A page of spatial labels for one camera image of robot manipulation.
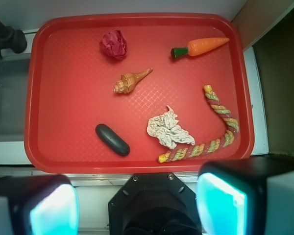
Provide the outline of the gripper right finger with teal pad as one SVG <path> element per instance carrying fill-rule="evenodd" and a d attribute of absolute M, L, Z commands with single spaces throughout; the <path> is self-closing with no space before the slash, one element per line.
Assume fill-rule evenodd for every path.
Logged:
<path fill-rule="evenodd" d="M 294 235 L 294 157 L 206 162 L 196 207 L 209 235 Z"/>

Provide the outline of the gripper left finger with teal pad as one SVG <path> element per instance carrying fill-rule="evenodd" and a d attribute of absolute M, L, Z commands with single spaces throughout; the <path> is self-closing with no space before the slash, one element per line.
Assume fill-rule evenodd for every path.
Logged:
<path fill-rule="evenodd" d="M 0 177 L 0 235 L 76 235 L 78 226 L 78 195 L 68 177 Z"/>

